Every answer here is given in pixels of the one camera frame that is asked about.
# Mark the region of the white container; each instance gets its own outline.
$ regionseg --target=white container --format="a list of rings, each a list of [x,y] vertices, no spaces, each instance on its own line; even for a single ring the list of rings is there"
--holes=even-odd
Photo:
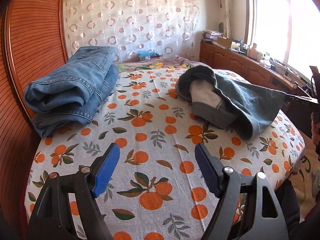
[[[263,54],[261,52],[258,52],[257,61],[260,62],[260,60],[262,60],[262,58],[263,58]]]

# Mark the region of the jeans seam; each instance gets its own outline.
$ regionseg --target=jeans seam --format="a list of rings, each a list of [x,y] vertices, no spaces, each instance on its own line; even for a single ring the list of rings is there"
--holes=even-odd
[[[60,81],[66,81],[66,80],[70,80],[70,81],[76,81],[79,82],[80,84],[84,85],[87,90],[89,91],[90,94],[92,94],[93,89],[91,87],[91,85],[89,84],[89,82],[87,82],[86,80],[79,78],[79,77],[60,77],[60,78],[56,78],[56,79],[49,79],[49,80],[44,80],[44,81],[33,81],[32,83],[36,83],[36,84],[53,84],[56,82],[60,82]]]
[[[66,115],[66,114],[71,114],[71,115],[77,115],[79,117],[83,117],[83,118],[86,118],[88,119],[89,121],[91,121],[93,119],[93,116],[91,114],[88,114],[88,113],[83,113],[83,112],[74,112],[74,111],[71,111],[69,113],[59,113],[59,114],[63,114],[63,115]],[[44,119],[50,117],[50,116],[54,116],[54,115],[59,115],[59,114],[50,114],[50,115],[47,115],[46,117],[42,118],[41,120],[39,121],[35,121],[35,122],[32,122],[32,124],[35,124],[35,123],[38,123],[38,122],[42,122]]]

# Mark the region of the window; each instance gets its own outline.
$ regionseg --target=window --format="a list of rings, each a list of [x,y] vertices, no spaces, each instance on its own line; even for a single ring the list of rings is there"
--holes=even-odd
[[[311,80],[320,69],[320,12],[312,0],[253,0],[252,43]]]

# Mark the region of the cabinet door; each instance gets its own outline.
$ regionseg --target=cabinet door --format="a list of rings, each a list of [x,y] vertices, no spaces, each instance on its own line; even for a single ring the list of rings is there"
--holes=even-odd
[[[240,55],[230,53],[227,69],[244,77],[245,66],[243,58]]]
[[[210,51],[209,46],[202,43],[201,48],[200,48],[199,61],[208,65],[210,56],[211,56],[211,51]]]
[[[217,46],[213,46],[211,51],[210,66],[216,69],[226,69],[225,61],[227,52]]]
[[[247,65],[244,71],[244,78],[251,84],[266,87],[271,75],[268,70],[265,70],[262,66]]]

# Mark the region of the bottle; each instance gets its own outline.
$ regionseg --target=bottle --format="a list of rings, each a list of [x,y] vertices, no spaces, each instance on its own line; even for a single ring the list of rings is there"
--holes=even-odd
[[[256,43],[254,43],[252,48],[250,49],[249,57],[253,58],[255,60],[258,58],[258,51],[257,51],[257,44]]]

